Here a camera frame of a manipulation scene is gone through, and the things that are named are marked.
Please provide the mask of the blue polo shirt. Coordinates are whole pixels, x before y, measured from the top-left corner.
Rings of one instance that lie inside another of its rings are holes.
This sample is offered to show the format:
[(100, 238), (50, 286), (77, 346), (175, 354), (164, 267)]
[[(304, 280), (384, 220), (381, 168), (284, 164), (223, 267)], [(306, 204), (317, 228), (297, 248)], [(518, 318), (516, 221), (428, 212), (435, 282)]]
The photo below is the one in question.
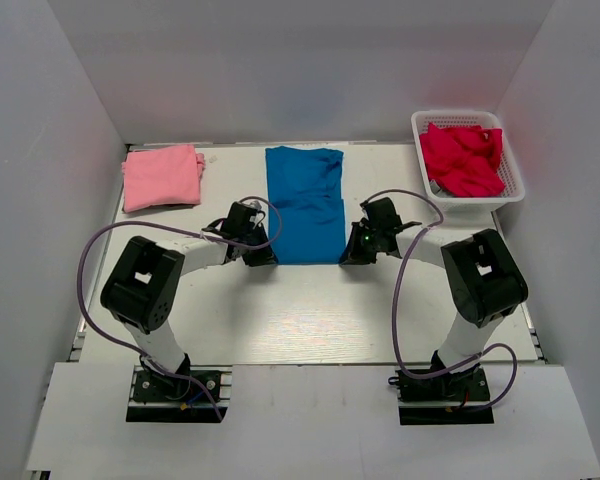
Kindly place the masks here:
[(341, 182), (344, 153), (337, 149), (265, 150), (272, 248), (282, 265), (336, 264), (345, 249)]

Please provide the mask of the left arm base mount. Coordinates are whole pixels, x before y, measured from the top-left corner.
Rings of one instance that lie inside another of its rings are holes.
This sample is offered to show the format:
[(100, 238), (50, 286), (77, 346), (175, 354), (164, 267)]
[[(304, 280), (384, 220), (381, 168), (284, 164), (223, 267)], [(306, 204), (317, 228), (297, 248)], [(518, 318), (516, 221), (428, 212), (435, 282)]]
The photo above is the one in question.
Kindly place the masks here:
[(209, 391), (220, 415), (202, 388), (191, 380), (163, 377), (135, 366), (126, 409), (128, 423), (217, 424), (227, 413), (232, 386), (230, 366), (192, 366), (189, 375)]

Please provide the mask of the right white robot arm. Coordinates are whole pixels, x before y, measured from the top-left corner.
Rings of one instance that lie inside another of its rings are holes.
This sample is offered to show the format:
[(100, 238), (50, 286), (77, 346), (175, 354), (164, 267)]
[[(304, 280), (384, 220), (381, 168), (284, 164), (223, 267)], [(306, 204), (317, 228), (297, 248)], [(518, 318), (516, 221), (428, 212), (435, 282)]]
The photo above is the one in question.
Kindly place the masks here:
[[(388, 227), (359, 220), (339, 264), (369, 265), (379, 254), (401, 261), (391, 305), (391, 336), (396, 361), (412, 379), (431, 379), (468, 372), (496, 349), (488, 345), (496, 328), (528, 298), (527, 283), (498, 231), (488, 228), (455, 238), (434, 222), (398, 223)], [(418, 260), (444, 270), (456, 308), (452, 326), (431, 359), (433, 371), (415, 374), (403, 362), (398, 339), (398, 306), (409, 261)]]

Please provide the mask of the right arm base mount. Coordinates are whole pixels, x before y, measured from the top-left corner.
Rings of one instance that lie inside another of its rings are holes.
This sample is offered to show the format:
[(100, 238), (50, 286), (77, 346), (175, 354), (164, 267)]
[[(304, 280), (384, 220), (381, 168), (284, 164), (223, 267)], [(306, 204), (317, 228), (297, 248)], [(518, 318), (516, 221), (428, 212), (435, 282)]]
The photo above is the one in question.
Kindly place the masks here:
[(490, 425), (491, 395), (481, 366), (417, 380), (396, 370), (387, 380), (397, 392), (401, 426)]

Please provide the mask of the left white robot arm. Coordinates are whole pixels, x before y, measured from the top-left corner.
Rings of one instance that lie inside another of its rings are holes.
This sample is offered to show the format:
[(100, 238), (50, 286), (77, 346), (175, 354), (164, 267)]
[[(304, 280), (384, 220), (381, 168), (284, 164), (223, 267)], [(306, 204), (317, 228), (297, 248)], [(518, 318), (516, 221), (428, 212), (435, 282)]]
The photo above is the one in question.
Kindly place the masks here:
[(184, 376), (190, 360), (169, 324), (180, 278), (241, 258), (249, 267), (275, 265), (263, 226), (252, 221), (215, 238), (184, 237), (155, 242), (132, 237), (124, 247), (100, 295), (103, 308), (131, 333), (150, 370)]

